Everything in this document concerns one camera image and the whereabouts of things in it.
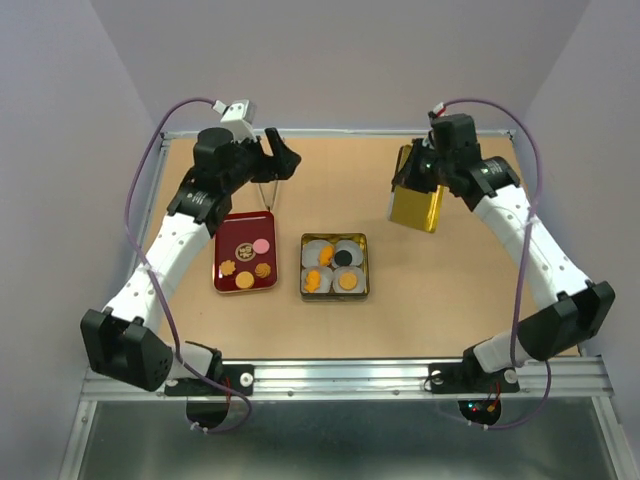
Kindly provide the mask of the gold tin lid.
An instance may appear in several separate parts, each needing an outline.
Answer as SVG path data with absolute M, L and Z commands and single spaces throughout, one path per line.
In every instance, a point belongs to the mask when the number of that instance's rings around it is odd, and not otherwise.
M 404 145 L 400 150 L 409 149 L 410 146 Z M 444 190 L 440 185 L 435 193 L 418 193 L 402 187 L 393 188 L 391 181 L 388 219 L 415 230 L 434 233 L 440 218 L 443 195 Z

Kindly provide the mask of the metal tongs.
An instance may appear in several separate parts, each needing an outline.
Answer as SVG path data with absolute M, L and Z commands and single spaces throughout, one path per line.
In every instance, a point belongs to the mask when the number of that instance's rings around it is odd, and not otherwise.
M 257 183 L 256 187 L 259 199 L 266 211 L 273 212 L 276 206 L 280 181 L 274 180 L 268 183 Z

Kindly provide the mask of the black round cookie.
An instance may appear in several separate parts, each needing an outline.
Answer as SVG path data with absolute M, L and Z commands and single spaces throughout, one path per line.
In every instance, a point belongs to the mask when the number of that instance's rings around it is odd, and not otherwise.
M 353 256 L 348 250 L 339 250 L 334 254 L 333 261 L 338 267 L 350 266 Z

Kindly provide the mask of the orange fish cookie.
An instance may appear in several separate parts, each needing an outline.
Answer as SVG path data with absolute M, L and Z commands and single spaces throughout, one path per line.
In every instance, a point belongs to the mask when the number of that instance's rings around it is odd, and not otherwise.
M 328 266 L 334 255 L 334 246 L 332 244 L 325 245 L 319 252 L 318 264 L 320 266 Z
M 309 270 L 305 277 L 304 291 L 307 293 L 315 293 L 322 284 L 322 275 L 318 270 Z

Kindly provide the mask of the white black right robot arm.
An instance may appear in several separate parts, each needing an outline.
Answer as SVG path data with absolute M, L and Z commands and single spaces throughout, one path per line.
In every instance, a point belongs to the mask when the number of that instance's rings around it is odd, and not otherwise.
M 431 130 L 412 142 L 392 184 L 430 194 L 445 187 L 496 236 L 519 265 L 519 288 L 530 287 L 537 312 L 516 317 L 509 331 L 468 348 L 441 374 L 482 390 L 496 373 L 528 360 L 545 361 L 600 330 L 615 300 L 612 286 L 592 281 L 565 254 L 534 212 L 520 178 L 500 156 L 484 158 L 467 114 L 431 114 Z

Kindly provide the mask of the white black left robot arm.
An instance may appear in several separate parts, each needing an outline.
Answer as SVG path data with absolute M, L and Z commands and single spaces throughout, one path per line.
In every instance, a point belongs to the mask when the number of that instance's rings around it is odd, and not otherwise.
M 245 184 L 287 180 L 301 162 L 275 128 L 265 131 L 269 152 L 258 138 L 237 140 L 227 128 L 201 131 L 193 164 L 167 207 L 151 247 L 134 249 L 139 263 L 121 290 L 100 310 L 88 310 L 80 329 L 90 368 L 101 375 L 153 392 L 173 365 L 188 371 L 199 393 L 215 392 L 223 371 L 202 359 L 189 365 L 168 301 L 192 261 L 215 236 Z M 172 344 L 158 336 L 171 324 Z

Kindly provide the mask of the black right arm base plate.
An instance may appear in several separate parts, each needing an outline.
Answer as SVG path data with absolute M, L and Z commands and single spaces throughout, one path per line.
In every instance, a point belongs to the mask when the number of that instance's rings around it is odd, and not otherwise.
M 437 362 L 428 366 L 428 390 L 436 395 L 517 393 L 518 376 L 513 369 L 487 373 L 463 361 Z

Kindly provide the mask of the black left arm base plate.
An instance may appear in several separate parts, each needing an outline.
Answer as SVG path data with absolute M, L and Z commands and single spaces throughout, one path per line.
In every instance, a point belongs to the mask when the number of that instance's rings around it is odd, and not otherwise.
M 225 364 L 218 383 L 242 393 L 253 394 L 255 366 L 250 363 Z M 164 394 L 168 397 L 224 396 L 225 392 L 206 384 L 197 378 L 170 379 L 165 382 Z

